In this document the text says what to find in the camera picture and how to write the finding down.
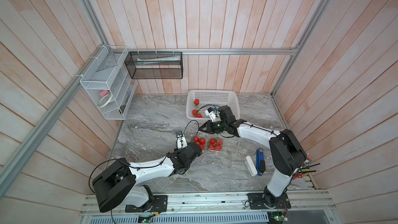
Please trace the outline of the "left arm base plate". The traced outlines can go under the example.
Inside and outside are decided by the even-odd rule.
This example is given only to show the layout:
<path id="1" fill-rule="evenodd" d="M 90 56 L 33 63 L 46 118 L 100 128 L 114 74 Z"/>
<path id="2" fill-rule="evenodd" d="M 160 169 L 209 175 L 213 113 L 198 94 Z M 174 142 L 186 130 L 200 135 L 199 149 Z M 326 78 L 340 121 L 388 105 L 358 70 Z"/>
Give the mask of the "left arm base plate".
<path id="1" fill-rule="evenodd" d="M 158 195 L 149 198 L 149 201 L 141 207 L 126 205 L 126 213 L 162 213 L 167 210 L 167 195 Z"/>

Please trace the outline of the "clear plastic clamshell container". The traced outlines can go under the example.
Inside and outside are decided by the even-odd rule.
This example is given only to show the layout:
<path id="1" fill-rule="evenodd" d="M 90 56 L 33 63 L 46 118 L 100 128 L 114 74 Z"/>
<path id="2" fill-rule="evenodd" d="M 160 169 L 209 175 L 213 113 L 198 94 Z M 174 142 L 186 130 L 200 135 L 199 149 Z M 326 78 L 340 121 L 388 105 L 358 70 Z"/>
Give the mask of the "clear plastic clamshell container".
<path id="1" fill-rule="evenodd" d="M 212 144 L 210 144 L 209 142 L 208 142 L 208 146 L 209 145 L 211 145 L 211 146 L 216 146 L 217 145 L 217 143 L 215 143 L 214 145 L 212 145 Z"/>

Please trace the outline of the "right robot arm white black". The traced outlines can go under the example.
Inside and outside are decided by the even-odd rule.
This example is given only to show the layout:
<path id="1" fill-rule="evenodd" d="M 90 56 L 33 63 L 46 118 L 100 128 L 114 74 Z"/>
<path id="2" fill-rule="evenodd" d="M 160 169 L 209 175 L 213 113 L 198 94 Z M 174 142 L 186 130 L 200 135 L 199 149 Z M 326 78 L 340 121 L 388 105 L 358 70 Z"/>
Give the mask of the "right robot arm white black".
<path id="1" fill-rule="evenodd" d="M 271 150 L 275 167 L 273 176 L 264 188 L 263 202 L 267 208 L 278 207 L 278 202 L 286 193 L 293 175 L 301 170 L 307 161 L 307 153 L 289 129 L 272 131 L 253 125 L 243 119 L 236 119 L 229 106 L 218 109 L 208 108 L 205 114 L 210 119 L 199 127 L 208 134 L 228 134 L 259 143 Z"/>

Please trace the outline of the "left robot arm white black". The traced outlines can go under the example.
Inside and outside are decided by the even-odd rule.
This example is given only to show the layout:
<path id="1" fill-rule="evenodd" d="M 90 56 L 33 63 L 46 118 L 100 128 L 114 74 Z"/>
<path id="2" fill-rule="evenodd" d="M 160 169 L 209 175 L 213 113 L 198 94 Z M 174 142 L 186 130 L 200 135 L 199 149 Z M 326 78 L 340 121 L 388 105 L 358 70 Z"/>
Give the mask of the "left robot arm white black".
<path id="1" fill-rule="evenodd" d="M 126 197 L 141 211 L 154 204 L 154 196 L 143 183 L 155 178 L 182 175 L 202 154 L 202 148 L 189 143 L 181 149 L 167 153 L 163 158 L 143 163 L 128 163 L 126 158 L 116 159 L 92 181 L 99 211 L 108 212 L 119 206 Z"/>

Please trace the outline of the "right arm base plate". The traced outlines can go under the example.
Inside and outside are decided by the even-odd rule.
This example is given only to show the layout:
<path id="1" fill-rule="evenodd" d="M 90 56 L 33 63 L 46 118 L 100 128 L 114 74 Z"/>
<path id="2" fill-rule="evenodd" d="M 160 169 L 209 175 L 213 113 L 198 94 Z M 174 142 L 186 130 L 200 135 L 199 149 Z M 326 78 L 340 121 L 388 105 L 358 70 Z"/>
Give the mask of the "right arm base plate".
<path id="1" fill-rule="evenodd" d="M 248 200 L 245 202 L 245 207 L 251 210 L 258 209 L 290 209 L 291 203 L 285 192 L 280 197 L 275 197 L 272 194 L 264 193 L 249 193 Z"/>

